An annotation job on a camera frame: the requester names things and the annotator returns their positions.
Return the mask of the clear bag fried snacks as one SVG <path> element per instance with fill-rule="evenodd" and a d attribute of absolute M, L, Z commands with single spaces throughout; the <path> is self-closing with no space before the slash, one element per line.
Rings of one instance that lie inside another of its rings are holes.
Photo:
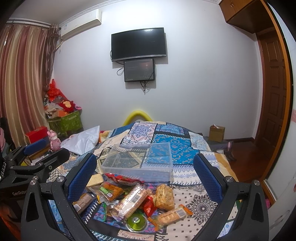
<path fill-rule="evenodd" d="M 100 185 L 89 187 L 90 191 L 94 193 L 101 202 L 110 204 L 124 193 L 124 190 L 108 181 L 101 183 Z"/>

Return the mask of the brown cake bar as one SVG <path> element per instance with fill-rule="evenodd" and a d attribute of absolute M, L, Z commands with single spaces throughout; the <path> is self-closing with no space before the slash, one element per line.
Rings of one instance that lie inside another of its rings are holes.
<path fill-rule="evenodd" d="M 73 202 L 73 206 L 78 214 L 81 214 L 91 202 L 95 199 L 95 196 L 90 193 L 83 193 L 78 201 Z"/>

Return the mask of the red chip bag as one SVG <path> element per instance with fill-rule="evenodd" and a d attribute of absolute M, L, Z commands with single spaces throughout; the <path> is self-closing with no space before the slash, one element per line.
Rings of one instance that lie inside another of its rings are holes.
<path fill-rule="evenodd" d="M 112 180 L 113 182 L 120 184 L 120 185 L 125 185 L 125 186 L 135 186 L 137 184 L 143 185 L 144 182 L 139 180 L 139 179 L 133 179 L 129 177 L 125 177 L 119 174 L 114 174 L 114 173 L 105 173 L 105 176 Z"/>

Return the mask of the peanut brittle block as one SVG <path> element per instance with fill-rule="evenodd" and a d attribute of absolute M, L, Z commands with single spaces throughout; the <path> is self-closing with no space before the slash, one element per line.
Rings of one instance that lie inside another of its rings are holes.
<path fill-rule="evenodd" d="M 166 184 L 157 187 L 155 206 L 166 211 L 175 208 L 174 193 L 171 187 Z"/>

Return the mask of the long biscuit pack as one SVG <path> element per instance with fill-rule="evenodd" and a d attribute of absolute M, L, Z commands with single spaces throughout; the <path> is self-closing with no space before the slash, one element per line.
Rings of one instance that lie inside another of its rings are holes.
<path fill-rule="evenodd" d="M 116 221 L 128 219 L 151 193 L 151 190 L 146 186 L 140 184 L 135 185 L 131 192 L 112 208 L 112 217 Z"/>

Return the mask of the red foil snack packet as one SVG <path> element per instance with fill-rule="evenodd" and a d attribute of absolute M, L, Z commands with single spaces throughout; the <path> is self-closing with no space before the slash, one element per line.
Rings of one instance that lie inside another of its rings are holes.
<path fill-rule="evenodd" d="M 156 195 L 152 194 L 147 196 L 142 204 L 140 205 L 140 209 L 145 213 L 147 217 L 151 217 L 153 213 L 157 210 L 155 205 Z"/>

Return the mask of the green jelly cup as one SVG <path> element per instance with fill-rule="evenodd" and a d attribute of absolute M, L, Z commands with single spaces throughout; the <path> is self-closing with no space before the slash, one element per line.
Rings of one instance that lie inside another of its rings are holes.
<path fill-rule="evenodd" d="M 129 230 L 141 232 L 147 226 L 147 219 L 140 213 L 134 213 L 127 219 L 126 226 Z"/>

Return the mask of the pink pig figurine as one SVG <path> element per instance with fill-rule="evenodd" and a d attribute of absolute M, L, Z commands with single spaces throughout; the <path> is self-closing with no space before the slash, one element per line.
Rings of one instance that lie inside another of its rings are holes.
<path fill-rule="evenodd" d="M 49 141 L 50 141 L 50 146 L 52 151 L 58 151 L 61 149 L 61 141 L 58 138 L 58 135 L 55 131 L 49 130 L 47 132 Z"/>

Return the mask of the red gift box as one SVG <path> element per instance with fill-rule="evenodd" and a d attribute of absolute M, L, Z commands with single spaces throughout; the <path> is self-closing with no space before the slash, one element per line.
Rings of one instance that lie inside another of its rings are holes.
<path fill-rule="evenodd" d="M 41 126 L 33 131 L 25 134 L 25 139 L 27 144 L 32 144 L 48 136 L 48 128 L 46 126 Z"/>

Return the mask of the white plastic bag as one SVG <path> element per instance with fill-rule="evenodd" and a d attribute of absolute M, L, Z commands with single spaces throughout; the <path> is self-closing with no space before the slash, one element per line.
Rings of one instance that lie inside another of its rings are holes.
<path fill-rule="evenodd" d="M 99 141 L 100 126 L 89 128 L 71 135 L 61 143 L 61 147 L 77 155 L 82 155 L 92 150 Z"/>

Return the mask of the green storage box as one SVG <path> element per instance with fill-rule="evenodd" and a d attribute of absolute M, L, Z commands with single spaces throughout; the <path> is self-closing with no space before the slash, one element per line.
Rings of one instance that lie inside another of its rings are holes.
<path fill-rule="evenodd" d="M 80 112 L 75 111 L 63 117 L 48 119 L 49 127 L 59 137 L 67 137 L 83 128 Z"/>

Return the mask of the small cardboard box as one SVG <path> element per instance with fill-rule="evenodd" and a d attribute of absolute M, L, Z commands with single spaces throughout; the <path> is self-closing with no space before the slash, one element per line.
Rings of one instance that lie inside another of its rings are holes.
<path fill-rule="evenodd" d="M 225 127 L 211 125 L 209 130 L 209 140 L 221 143 L 224 140 Z"/>

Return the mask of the red decorations pile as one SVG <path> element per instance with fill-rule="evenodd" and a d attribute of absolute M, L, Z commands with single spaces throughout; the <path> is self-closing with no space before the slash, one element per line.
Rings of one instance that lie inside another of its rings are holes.
<path fill-rule="evenodd" d="M 49 89 L 44 97 L 44 110 L 46 117 L 62 118 L 75 111 L 82 111 L 81 106 L 78 106 L 74 101 L 67 99 L 60 89 L 56 87 L 54 79 L 49 84 Z"/>

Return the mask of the clear plastic storage bin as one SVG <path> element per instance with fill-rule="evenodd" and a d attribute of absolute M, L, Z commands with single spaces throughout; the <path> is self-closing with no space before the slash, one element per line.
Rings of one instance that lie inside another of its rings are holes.
<path fill-rule="evenodd" d="M 169 143 L 115 144 L 101 165 L 114 173 L 144 182 L 169 182 L 173 160 Z"/>

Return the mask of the patchwork patterned bedspread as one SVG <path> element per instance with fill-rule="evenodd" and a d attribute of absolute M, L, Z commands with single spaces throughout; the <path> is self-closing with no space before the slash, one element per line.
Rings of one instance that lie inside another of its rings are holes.
<path fill-rule="evenodd" d="M 100 181 L 83 189 L 92 201 L 81 217 L 98 240 L 191 240 L 217 207 L 194 170 L 196 154 L 234 176 L 226 156 L 213 152 L 202 135 L 163 121 L 102 132 L 94 148 L 82 149 L 85 143 L 82 133 L 62 142 L 70 158 L 49 182 L 87 154 L 96 156 Z"/>

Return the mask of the yellow foam tube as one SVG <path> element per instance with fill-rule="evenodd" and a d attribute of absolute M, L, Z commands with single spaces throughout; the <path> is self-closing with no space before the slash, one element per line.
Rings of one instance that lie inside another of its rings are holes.
<path fill-rule="evenodd" d="M 136 110 L 128 115 L 128 117 L 125 119 L 123 123 L 123 126 L 129 125 L 136 120 L 152 121 L 152 118 L 144 111 Z"/>

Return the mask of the brown wooden door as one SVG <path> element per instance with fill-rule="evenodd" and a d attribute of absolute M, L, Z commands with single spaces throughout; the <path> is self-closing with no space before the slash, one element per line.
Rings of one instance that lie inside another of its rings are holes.
<path fill-rule="evenodd" d="M 263 93 L 256 144 L 270 159 L 278 143 L 285 116 L 285 61 L 276 30 L 267 30 L 257 37 L 262 61 Z"/>

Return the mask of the striped brown curtain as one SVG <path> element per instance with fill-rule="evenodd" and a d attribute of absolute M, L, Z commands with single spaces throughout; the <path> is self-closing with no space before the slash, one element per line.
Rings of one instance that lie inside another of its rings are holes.
<path fill-rule="evenodd" d="M 26 133 L 48 126 L 43 99 L 58 39 L 56 24 L 6 24 L 1 30 L 1 116 L 16 146 L 26 144 Z"/>

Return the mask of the white air conditioner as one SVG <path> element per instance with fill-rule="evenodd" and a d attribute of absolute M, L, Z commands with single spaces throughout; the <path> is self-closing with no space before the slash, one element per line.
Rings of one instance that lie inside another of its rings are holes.
<path fill-rule="evenodd" d="M 100 9 L 94 9 L 63 25 L 61 27 L 61 40 L 66 41 L 86 30 L 100 26 L 101 23 L 102 12 Z"/>

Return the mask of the wooden overhead cabinet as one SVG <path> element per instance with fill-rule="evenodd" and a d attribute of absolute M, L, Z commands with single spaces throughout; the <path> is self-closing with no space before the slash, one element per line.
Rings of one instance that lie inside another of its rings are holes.
<path fill-rule="evenodd" d="M 219 6 L 226 23 L 251 34 L 273 27 L 266 8 L 259 0 L 222 0 Z"/>

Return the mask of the small dark wall monitor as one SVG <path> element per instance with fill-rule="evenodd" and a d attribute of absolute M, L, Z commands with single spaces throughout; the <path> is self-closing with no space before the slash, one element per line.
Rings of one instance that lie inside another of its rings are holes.
<path fill-rule="evenodd" d="M 154 81 L 154 59 L 135 59 L 123 62 L 125 82 Z"/>

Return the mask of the black wall television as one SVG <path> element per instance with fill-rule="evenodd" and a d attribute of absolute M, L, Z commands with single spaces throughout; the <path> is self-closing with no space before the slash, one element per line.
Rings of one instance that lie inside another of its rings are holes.
<path fill-rule="evenodd" d="M 113 62 L 167 55 L 164 28 L 137 29 L 111 35 Z"/>

